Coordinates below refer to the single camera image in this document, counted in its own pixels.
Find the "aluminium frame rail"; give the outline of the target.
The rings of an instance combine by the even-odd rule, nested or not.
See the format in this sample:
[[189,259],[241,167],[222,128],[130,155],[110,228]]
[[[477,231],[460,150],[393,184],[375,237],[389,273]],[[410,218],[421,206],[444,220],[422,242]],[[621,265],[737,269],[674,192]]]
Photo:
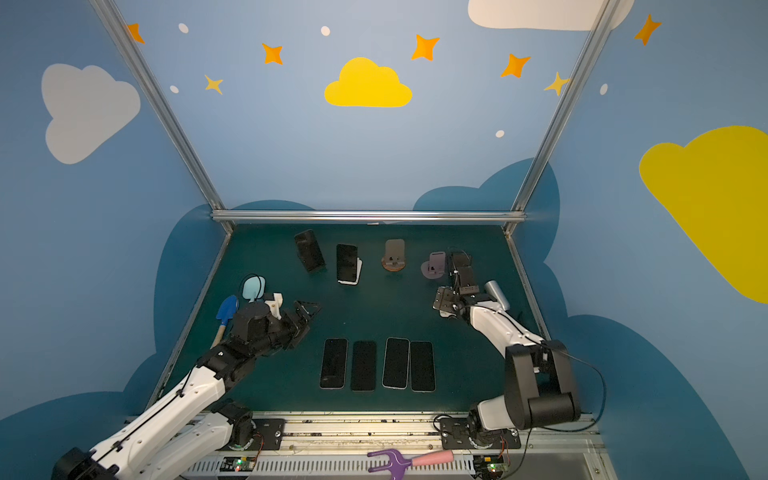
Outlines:
[[214,221],[245,223],[365,223],[365,224],[518,224],[519,211],[333,211],[333,210],[214,210]]

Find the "purple round phone stand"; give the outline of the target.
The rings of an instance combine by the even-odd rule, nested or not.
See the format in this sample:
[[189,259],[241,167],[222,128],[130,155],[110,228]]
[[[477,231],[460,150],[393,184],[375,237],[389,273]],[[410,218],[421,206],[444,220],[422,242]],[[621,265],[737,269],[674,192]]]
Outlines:
[[444,251],[431,252],[427,261],[421,265],[422,275],[430,280],[437,280],[445,275],[446,253]]

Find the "round wooden phone stand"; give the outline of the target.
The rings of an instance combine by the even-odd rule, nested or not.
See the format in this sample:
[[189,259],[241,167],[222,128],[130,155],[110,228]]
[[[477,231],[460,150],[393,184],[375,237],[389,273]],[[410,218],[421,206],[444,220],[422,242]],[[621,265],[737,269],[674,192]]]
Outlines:
[[405,240],[388,239],[381,260],[382,267],[389,272],[398,272],[406,266]]

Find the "white phone stand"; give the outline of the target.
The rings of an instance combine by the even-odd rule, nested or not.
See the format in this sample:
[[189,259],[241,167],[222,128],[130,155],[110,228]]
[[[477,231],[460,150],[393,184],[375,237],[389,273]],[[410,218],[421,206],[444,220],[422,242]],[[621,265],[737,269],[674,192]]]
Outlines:
[[362,271],[363,261],[361,258],[356,259],[356,270],[355,270],[355,279],[353,281],[351,280],[342,280],[337,279],[337,282],[342,285],[349,285],[349,286],[357,286],[359,284],[360,278],[361,278],[361,271]]

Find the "white framed phone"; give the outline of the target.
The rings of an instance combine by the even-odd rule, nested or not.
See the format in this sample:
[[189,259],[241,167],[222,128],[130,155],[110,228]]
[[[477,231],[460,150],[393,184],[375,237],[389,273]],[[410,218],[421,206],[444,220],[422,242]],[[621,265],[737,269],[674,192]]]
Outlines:
[[410,342],[404,338],[390,337],[386,341],[382,385],[385,388],[404,390],[408,385]]

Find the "silver screwdriver tool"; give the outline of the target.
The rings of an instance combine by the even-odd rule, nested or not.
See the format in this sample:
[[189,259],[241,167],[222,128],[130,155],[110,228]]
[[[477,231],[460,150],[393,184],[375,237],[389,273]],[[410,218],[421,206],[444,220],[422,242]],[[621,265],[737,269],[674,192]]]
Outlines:
[[488,281],[485,284],[485,290],[486,293],[490,295],[496,303],[499,304],[503,311],[508,311],[510,309],[510,303],[496,280]]

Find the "purple phone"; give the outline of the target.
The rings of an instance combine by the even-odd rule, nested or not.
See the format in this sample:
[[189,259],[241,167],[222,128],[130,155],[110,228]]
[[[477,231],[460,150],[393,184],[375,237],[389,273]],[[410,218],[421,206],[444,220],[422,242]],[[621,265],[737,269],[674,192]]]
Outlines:
[[324,344],[319,386],[321,389],[342,389],[346,379],[348,341],[327,339]]

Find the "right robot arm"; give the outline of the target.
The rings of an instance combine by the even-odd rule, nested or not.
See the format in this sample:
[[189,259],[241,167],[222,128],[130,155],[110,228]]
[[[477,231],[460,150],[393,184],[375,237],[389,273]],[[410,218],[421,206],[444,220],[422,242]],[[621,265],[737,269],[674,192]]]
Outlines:
[[581,405],[571,357],[560,341],[533,333],[509,313],[498,284],[481,291],[471,257],[452,252],[450,286],[438,289],[433,308],[444,318],[459,318],[481,333],[504,360],[503,393],[473,406],[467,417],[474,445],[493,444],[504,430],[530,430],[576,421]]

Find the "purple pink toy fork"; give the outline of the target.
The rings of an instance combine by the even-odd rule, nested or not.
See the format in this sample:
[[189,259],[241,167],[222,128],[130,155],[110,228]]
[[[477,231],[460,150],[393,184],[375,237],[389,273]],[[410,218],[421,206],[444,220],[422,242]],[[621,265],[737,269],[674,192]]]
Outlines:
[[441,465],[454,461],[454,454],[451,450],[436,451],[412,458],[404,457],[397,449],[386,449],[367,453],[368,458],[381,456],[386,456],[387,461],[382,465],[369,467],[368,472],[388,472],[391,480],[402,480],[406,471],[411,467]]

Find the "light blue toy shovel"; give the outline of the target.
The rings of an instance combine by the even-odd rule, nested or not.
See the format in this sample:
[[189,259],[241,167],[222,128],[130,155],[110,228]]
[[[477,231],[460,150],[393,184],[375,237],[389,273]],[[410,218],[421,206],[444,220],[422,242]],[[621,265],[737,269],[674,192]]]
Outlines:
[[264,277],[251,275],[243,281],[241,295],[245,301],[255,302],[263,298],[265,287],[266,281]]

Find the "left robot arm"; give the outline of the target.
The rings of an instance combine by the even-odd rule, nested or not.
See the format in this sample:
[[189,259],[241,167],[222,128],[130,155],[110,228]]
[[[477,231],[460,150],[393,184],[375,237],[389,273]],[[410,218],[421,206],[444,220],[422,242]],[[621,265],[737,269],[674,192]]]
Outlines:
[[258,358],[295,348],[321,307],[276,301],[241,307],[229,335],[198,358],[166,395],[88,451],[73,448],[54,465],[54,479],[174,479],[228,444],[254,439],[252,412],[226,399]]

